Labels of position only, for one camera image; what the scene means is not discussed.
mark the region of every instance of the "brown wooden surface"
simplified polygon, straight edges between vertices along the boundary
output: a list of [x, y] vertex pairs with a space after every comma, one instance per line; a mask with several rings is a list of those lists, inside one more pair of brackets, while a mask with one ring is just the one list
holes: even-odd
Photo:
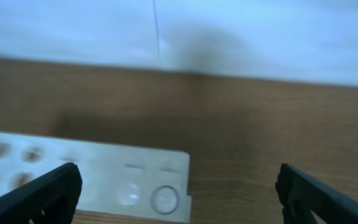
[[283, 162], [358, 200], [357, 88], [0, 60], [0, 130], [189, 152], [192, 223], [282, 223]]

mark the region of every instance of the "wooden table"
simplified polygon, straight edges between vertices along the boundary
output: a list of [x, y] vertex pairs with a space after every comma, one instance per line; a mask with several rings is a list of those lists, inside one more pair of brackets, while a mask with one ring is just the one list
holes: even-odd
[[358, 88], [0, 60], [0, 130], [189, 152], [192, 223], [282, 223], [283, 162], [358, 200]]

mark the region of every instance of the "white blister pack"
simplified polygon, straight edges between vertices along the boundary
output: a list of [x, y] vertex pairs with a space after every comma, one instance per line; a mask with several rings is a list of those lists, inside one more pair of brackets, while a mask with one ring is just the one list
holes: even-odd
[[83, 179], [77, 209], [190, 221], [190, 157], [181, 151], [0, 132], [0, 196], [66, 162]]

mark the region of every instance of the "wood grain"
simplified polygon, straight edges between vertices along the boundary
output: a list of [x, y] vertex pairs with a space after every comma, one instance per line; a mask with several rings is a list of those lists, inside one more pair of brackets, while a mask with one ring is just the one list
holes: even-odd
[[189, 152], [192, 223], [282, 223], [283, 162], [358, 200], [358, 88], [0, 60], [0, 130]]

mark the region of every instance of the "pill blister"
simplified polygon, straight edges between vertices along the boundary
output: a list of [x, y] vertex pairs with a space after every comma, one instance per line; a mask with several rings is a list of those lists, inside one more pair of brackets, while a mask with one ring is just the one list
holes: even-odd
[[0, 132], [0, 196], [66, 162], [83, 179], [77, 209], [190, 221], [190, 157], [181, 151]]

